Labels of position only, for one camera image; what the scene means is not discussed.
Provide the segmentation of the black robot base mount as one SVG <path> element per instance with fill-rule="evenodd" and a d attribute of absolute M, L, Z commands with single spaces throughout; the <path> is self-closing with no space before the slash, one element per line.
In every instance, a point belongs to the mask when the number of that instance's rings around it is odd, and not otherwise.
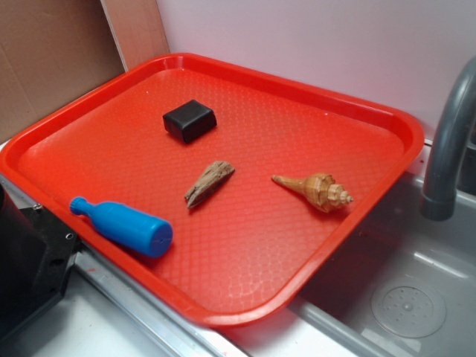
<path fill-rule="evenodd" d="M 65 295 L 77 234 L 47 208 L 18 208 L 1 189 L 1 340 Z"/>

